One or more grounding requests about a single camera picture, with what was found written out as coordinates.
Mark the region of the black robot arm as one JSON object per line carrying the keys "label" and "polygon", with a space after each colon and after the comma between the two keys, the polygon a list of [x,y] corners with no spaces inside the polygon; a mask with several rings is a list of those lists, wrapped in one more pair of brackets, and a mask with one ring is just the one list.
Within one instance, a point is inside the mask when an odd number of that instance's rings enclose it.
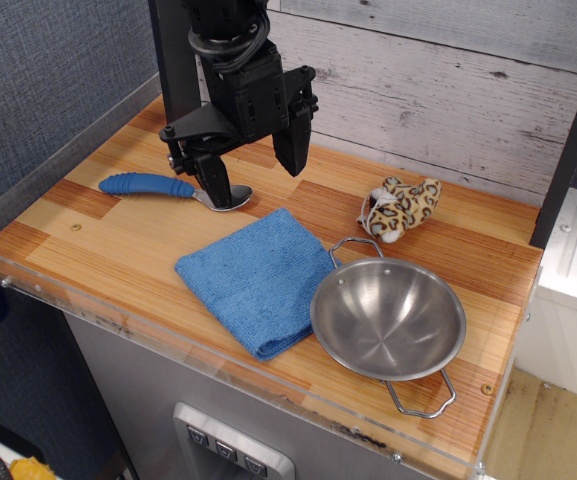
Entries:
{"label": "black robot arm", "polygon": [[316,72],[283,69],[266,2],[152,1],[149,9],[171,168],[195,177],[214,207],[233,208],[223,155],[270,136],[280,164],[297,176],[318,109]]}

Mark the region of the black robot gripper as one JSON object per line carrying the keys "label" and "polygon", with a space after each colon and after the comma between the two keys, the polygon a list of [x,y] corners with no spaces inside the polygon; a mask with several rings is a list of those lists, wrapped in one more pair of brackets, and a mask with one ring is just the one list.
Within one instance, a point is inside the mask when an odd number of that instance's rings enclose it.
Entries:
{"label": "black robot gripper", "polygon": [[220,156],[271,136],[277,160],[298,176],[307,163],[318,110],[312,91],[315,69],[303,65],[285,71],[272,42],[238,70],[221,72],[207,59],[201,67],[209,102],[160,131],[173,170],[194,173],[213,207],[230,208],[230,181]]}

